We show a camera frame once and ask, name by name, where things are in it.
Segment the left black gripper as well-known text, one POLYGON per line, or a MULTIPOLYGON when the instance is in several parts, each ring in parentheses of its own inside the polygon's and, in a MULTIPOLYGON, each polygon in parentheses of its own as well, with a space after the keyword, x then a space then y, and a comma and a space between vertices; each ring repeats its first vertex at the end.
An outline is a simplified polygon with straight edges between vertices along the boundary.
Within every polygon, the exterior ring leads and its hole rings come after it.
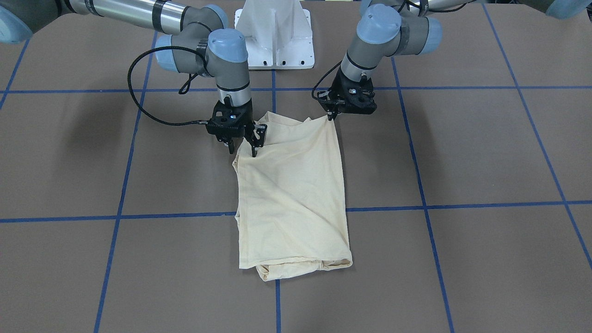
POLYGON ((337 95, 374 95, 374 86, 371 77, 361 73, 359 80, 351 80, 343 73, 341 67, 333 80, 333 92, 337 95))

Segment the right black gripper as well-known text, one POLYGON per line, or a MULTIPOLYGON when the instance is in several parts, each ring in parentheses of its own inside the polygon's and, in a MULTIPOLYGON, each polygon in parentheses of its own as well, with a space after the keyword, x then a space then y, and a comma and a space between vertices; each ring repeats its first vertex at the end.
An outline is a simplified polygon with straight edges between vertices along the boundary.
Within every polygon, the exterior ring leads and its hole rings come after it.
POLYGON ((247 124, 253 122, 253 103, 233 107, 217 101, 213 109, 213 122, 216 124, 247 124))

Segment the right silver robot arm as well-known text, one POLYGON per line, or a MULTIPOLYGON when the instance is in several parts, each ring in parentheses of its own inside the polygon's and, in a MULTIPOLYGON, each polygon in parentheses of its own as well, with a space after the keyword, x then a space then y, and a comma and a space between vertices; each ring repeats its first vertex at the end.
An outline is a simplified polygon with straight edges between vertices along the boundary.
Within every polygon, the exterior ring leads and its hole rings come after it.
POLYGON ((248 52, 241 32, 228 27, 226 13, 215 5, 202 8, 171 0, 3 0, 1 42, 18 44, 67 13, 95 15, 161 32, 154 55, 162 68, 190 77, 213 77, 219 90, 210 124, 253 124, 248 52))

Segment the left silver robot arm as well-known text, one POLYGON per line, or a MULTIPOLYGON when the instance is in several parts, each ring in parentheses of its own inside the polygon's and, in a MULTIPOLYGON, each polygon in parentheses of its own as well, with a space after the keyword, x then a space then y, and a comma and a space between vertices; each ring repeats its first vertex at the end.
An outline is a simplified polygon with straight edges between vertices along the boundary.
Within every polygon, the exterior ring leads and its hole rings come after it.
POLYGON ((589 0, 363 0, 328 95, 591 95, 589 0))

